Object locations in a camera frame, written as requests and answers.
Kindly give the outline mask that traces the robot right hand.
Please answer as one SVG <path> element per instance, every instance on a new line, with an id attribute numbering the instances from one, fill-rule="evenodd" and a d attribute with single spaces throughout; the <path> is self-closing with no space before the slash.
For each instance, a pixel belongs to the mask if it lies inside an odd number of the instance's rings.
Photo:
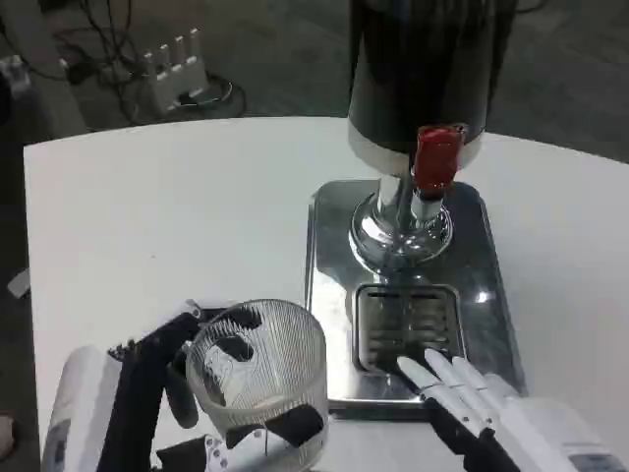
<path id="1" fill-rule="evenodd" d="M 572 408 L 523 396 L 468 360 L 426 349 L 423 363 L 397 359 L 436 435 L 467 471 L 625 471 L 623 462 Z"/>

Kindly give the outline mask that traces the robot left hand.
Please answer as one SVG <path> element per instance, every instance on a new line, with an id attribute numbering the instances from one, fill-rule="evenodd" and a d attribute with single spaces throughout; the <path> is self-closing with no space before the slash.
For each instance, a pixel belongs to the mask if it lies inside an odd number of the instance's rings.
<path id="1" fill-rule="evenodd" d="M 326 344 L 277 299 L 186 309 L 141 339 L 74 350 L 44 471 L 307 471 L 328 433 Z"/>

